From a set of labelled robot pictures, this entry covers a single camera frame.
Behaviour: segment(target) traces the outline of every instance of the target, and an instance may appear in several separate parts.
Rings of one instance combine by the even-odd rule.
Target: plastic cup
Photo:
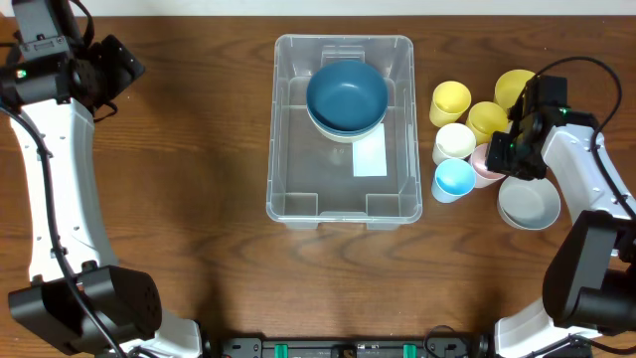
[[[439,165],[446,159],[464,159],[475,150],[477,141],[472,130],[460,123],[446,124],[435,136],[433,161]]]
[[[470,90],[456,81],[439,84],[433,91],[430,104],[430,121],[438,126],[452,123],[470,106]]]
[[[495,84],[495,103],[499,104],[506,114],[515,105],[519,94],[526,86],[526,82],[535,75],[528,70],[512,70],[504,73]]]
[[[470,108],[466,125],[475,134],[477,145],[479,145],[488,143],[494,132],[506,130],[508,116],[497,103],[479,102]]]
[[[452,203],[470,193],[475,187],[473,168],[461,159],[444,160],[433,177],[431,192],[440,203]]]
[[[548,179],[526,181],[509,177],[499,188],[497,210],[513,228],[542,230],[557,220],[560,197]]]
[[[475,170],[475,188],[485,188],[506,176],[486,168],[486,154],[488,154],[488,144],[484,143],[475,148],[470,156],[469,163]]]

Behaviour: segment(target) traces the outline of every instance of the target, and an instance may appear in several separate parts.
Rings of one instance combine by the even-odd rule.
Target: white cup
[[[433,162],[439,165],[446,159],[464,159],[475,150],[477,140],[472,130],[461,123],[446,124],[435,136]]]
[[[497,209],[513,228],[542,230],[557,220],[560,197],[548,179],[526,181],[509,177],[499,188]]]
[[[440,203],[452,203],[470,193],[475,187],[475,172],[466,161],[456,158],[444,160],[435,169],[431,192]]]
[[[485,188],[492,183],[498,182],[506,175],[494,173],[486,167],[486,154],[488,153],[488,143],[478,145],[470,156],[469,163],[475,170],[475,188]]]

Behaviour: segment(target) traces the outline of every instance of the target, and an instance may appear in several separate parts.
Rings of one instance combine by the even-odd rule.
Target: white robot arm
[[[116,266],[99,209],[92,114],[143,66],[113,36],[89,46],[92,21],[80,36],[69,0],[13,6],[25,62],[0,69],[0,104],[25,162],[33,255],[11,314],[65,354],[206,356],[199,325],[162,309],[149,275]]]
[[[55,217],[60,243],[72,272],[82,273],[87,263],[95,268],[116,266],[99,209],[92,168],[94,124],[90,112],[74,98],[58,104],[54,99],[22,106],[27,119],[45,141],[51,153],[51,177]],[[37,145],[16,120],[16,132],[27,171],[33,222],[33,255],[29,266],[31,282],[50,282],[63,278],[55,256],[47,223],[44,177]],[[203,342],[199,326],[192,320],[176,317],[167,310],[161,314],[161,326],[148,340],[133,339],[120,343],[129,352],[137,347],[158,357],[199,358]]]
[[[549,167],[574,224],[546,274],[543,297],[497,322],[495,351],[504,358],[542,357],[572,336],[591,339],[636,327],[636,300],[627,288],[631,273],[607,270],[612,254],[633,260],[634,233],[624,228],[633,227],[626,209],[633,211],[636,201],[609,159],[603,135],[593,135],[594,118],[566,106],[564,81],[546,76],[530,81],[511,110],[511,133],[496,133],[489,148],[487,165],[495,171],[533,179],[543,178]],[[594,139],[602,167],[627,207],[619,205],[601,173]]]

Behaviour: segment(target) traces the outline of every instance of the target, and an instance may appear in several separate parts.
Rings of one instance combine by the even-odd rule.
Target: wood grain
[[[215,336],[414,336],[436,324],[490,329],[541,295],[570,226],[543,232],[499,218],[497,187],[452,204],[430,196],[434,87],[464,82],[492,100],[505,71],[572,55],[620,74],[623,105],[606,128],[625,183],[636,187],[636,27],[628,17],[100,18],[147,66],[98,125],[95,176],[103,219],[124,267],[155,279],[162,303]],[[4,40],[15,31],[0,19]],[[264,210],[273,47],[286,33],[403,34],[415,45],[424,212],[394,232],[323,225],[292,232]],[[568,76],[570,104],[606,114],[615,90],[586,64]],[[15,323],[6,293],[28,284],[31,225],[24,165],[0,123],[0,357],[60,354]],[[634,335],[604,341],[631,345]]]

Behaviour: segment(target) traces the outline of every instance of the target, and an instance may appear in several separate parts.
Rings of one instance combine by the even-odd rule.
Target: black cable
[[[20,58],[22,57],[22,51],[20,51],[19,47],[19,44],[22,43],[22,34],[20,34],[20,31],[16,31],[15,33],[13,33],[13,38],[16,39],[16,45],[18,46],[12,47],[9,51],[6,59],[7,66],[17,64],[18,62],[20,62]]]
[[[9,48],[9,54],[7,55],[7,65],[17,64],[20,61],[22,53],[20,52],[18,43],[5,43],[0,42],[0,48]]]
[[[86,48],[90,47],[90,43],[92,43],[92,39],[95,36],[95,25],[92,22],[92,16],[88,12],[85,6],[80,2],[80,0],[71,0],[72,3],[76,4],[79,9],[86,15],[86,19],[88,23],[86,24],[86,30],[83,33],[83,44]]]
[[[13,118],[18,124],[20,124],[20,126],[22,126],[27,131],[27,133],[29,133],[33,141],[36,143],[37,152],[40,155],[40,163],[42,165],[42,176],[44,178],[44,196],[45,205],[47,208],[47,223],[49,226],[49,234],[51,235],[51,245],[53,246],[53,252],[56,256],[56,259],[58,260],[58,265],[60,266],[60,270],[64,275],[64,279],[67,282],[69,289],[71,290],[71,294],[78,302],[81,310],[83,310],[88,318],[90,318],[92,323],[97,327],[97,330],[99,330],[101,335],[106,339],[108,344],[115,351],[115,354],[119,358],[126,358],[126,354],[112,337],[112,335],[108,331],[108,328],[106,328],[99,317],[97,317],[90,304],[83,299],[83,296],[81,295],[81,292],[78,289],[77,284],[73,278],[71,270],[69,269],[69,264],[67,263],[67,260],[65,258],[64,251],[60,246],[60,234],[58,233],[58,226],[56,224],[55,205],[53,201],[53,184],[51,178],[51,167],[49,163],[49,157],[51,153],[47,149],[44,140],[40,137],[36,130],[24,118],[22,118],[19,113],[7,107],[2,102],[0,102],[0,111],[4,112],[5,114]]]
[[[609,123],[609,121],[614,117],[614,114],[618,110],[618,107],[620,106],[620,102],[623,99],[623,88],[620,84],[620,79],[618,78],[618,75],[616,75],[616,73],[609,66],[607,66],[605,63],[603,63],[600,60],[597,60],[595,58],[591,58],[588,56],[574,56],[574,57],[564,58],[564,59],[555,61],[545,66],[531,78],[531,81],[533,81],[536,77],[543,74],[545,71],[557,65],[567,63],[567,62],[573,62],[573,61],[587,61],[587,62],[600,66],[606,72],[609,73],[609,75],[614,80],[614,84],[616,85],[616,91],[617,91],[616,103],[614,104],[614,107],[612,108],[611,112],[609,112],[609,115],[607,115],[607,118],[605,118],[605,120],[592,132],[592,137],[590,138],[590,149],[591,149],[592,156],[594,157],[594,162],[596,162],[596,166],[598,167],[598,170],[600,171],[601,175],[605,179],[605,182],[607,182],[607,186],[609,186],[609,189],[612,191],[612,194],[616,198],[616,201],[620,204],[623,210],[625,210],[627,215],[629,215],[630,219],[636,222],[636,213],[634,213],[634,210],[629,206],[629,204],[627,204],[627,201],[625,200],[623,193],[620,192],[620,190],[616,186],[616,183],[614,183],[611,176],[607,172],[605,165],[603,164],[603,162],[600,159],[600,156],[598,155],[598,145],[596,145],[596,138],[598,137],[598,133],[600,133],[601,130],[603,130],[603,128],[605,127],[605,125],[607,125],[607,123]],[[523,95],[525,91],[526,89],[524,88],[524,90],[522,90],[521,95]]]
[[[147,358],[159,358],[159,356],[147,349],[141,348],[141,346],[134,347],[130,352],[128,352],[128,354],[130,358],[139,357],[140,354],[143,354]]]
[[[570,341],[582,341],[585,342],[589,345],[591,345],[592,347],[598,348],[602,351],[605,351],[607,353],[611,353],[611,354],[615,354],[615,355],[632,355],[632,354],[636,354],[636,346],[633,346],[631,348],[614,348],[614,347],[610,347],[610,346],[606,346],[604,344],[598,343],[598,342],[594,342],[591,339],[579,336],[579,335],[571,335],[569,336]]]
[[[529,355],[523,357],[523,358],[535,358],[538,356],[543,356],[546,355],[548,353],[551,353],[553,351],[556,351],[557,349],[561,349],[563,347],[565,347],[566,345],[570,344],[571,340],[569,339],[569,337],[564,338],[560,341],[557,341],[547,347],[544,347],[538,351],[533,351],[532,353],[530,353]]]
[[[94,119],[92,121],[93,124],[98,124],[101,121],[107,119],[108,117],[114,116],[114,115],[116,115],[119,112],[119,108],[117,108],[117,105],[115,103],[111,102],[111,101],[108,101],[108,102],[104,103],[104,105],[110,107],[110,109],[112,109],[112,111],[109,114],[103,116],[102,118]]]

